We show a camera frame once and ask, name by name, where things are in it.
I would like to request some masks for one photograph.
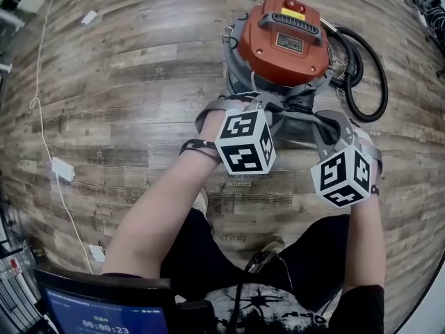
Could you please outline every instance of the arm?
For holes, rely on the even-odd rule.
[[[215,141],[224,111],[212,111],[200,138]],[[215,150],[202,148],[217,156]],[[107,250],[102,273],[159,278],[161,263],[217,162],[186,150],[128,211]]]
[[[371,184],[375,184],[377,161],[371,166]],[[351,207],[346,271],[343,294],[361,286],[385,286],[386,251],[378,197]]]

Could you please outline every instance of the electrical outlet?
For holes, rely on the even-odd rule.
[[[70,164],[58,159],[57,157],[53,157],[52,170],[55,174],[60,175],[62,178],[65,178],[67,181],[74,180],[74,167]]]

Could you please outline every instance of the black vacuum hose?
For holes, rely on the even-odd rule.
[[[371,55],[380,78],[380,84],[382,86],[382,100],[380,101],[380,106],[375,113],[371,115],[362,113],[354,102],[352,88],[356,86],[363,77],[363,61],[359,55],[359,52],[355,46],[349,42],[343,35],[351,37],[356,40],[359,44],[367,50]],[[385,71],[383,70],[382,63],[378,58],[378,55],[374,52],[372,47],[365,41],[360,35],[356,34],[354,31],[347,29],[346,27],[337,27],[337,33],[332,35],[334,38],[339,40],[341,44],[346,48],[346,55],[348,56],[348,65],[345,70],[345,79],[333,79],[331,84],[340,89],[345,90],[346,102],[348,107],[353,113],[353,115],[362,122],[373,122],[380,119],[385,112],[388,105],[388,82]]]

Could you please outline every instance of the vacuum handle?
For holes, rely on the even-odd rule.
[[[303,32],[314,38],[318,45],[321,46],[323,44],[323,36],[321,35],[320,29],[317,26],[302,21],[301,19],[279,13],[272,13],[265,14],[258,21],[258,26],[260,28],[268,28],[274,24],[290,27],[291,29]]]

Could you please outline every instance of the white box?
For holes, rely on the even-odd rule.
[[[372,157],[354,145],[311,168],[315,192],[337,208],[370,197]]]
[[[263,109],[227,110],[215,144],[231,175],[269,173],[277,156]]]

